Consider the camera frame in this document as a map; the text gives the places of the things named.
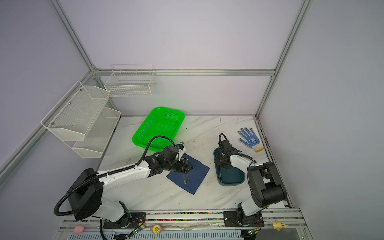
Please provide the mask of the silver metal fork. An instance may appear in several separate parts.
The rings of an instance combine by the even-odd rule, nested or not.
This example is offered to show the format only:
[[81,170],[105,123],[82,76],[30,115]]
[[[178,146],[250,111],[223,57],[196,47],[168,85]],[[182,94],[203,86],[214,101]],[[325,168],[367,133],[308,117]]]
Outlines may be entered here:
[[189,169],[189,165],[188,164],[183,164],[182,173],[183,173],[183,181],[184,181],[185,185],[190,182],[189,175],[188,175],[188,169]]

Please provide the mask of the dark blue paper napkin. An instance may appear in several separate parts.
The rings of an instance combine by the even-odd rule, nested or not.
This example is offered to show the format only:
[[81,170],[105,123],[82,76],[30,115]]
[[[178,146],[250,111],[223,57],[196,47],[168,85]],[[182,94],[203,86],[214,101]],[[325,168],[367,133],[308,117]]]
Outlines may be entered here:
[[185,184],[183,174],[175,172],[170,172],[167,175],[167,178],[181,189],[194,195],[208,174],[210,168],[187,154],[184,154],[183,158],[187,158],[193,166],[193,169],[188,173],[190,181]]

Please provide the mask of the green plastic perforated basket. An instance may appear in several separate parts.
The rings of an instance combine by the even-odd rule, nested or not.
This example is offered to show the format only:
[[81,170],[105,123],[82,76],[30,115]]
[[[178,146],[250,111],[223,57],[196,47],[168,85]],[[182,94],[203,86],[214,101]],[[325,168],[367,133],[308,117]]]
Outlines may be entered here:
[[153,109],[132,137],[134,145],[146,148],[155,136],[175,139],[185,114],[181,111],[158,107]]

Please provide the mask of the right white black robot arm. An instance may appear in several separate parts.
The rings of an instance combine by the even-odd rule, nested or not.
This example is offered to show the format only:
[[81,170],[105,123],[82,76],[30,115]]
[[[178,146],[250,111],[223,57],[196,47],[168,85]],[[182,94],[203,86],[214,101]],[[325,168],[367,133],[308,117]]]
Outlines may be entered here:
[[257,164],[252,157],[243,154],[231,144],[214,150],[214,162],[218,179],[224,173],[239,170],[247,177],[250,197],[238,204],[235,211],[225,211],[226,227],[263,227],[262,210],[287,199],[287,191],[272,162]]

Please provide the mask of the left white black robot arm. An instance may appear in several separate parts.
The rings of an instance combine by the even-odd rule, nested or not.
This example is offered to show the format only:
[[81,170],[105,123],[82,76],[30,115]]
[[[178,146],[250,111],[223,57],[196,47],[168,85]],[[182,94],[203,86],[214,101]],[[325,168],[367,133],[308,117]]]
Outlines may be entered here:
[[72,215],[76,220],[89,217],[108,220],[118,228],[126,228],[133,217],[122,201],[113,201],[106,194],[124,184],[142,180],[164,171],[188,174],[191,162],[180,152],[146,156],[137,164],[110,171],[95,172],[89,168],[76,179],[54,208],[56,216]]

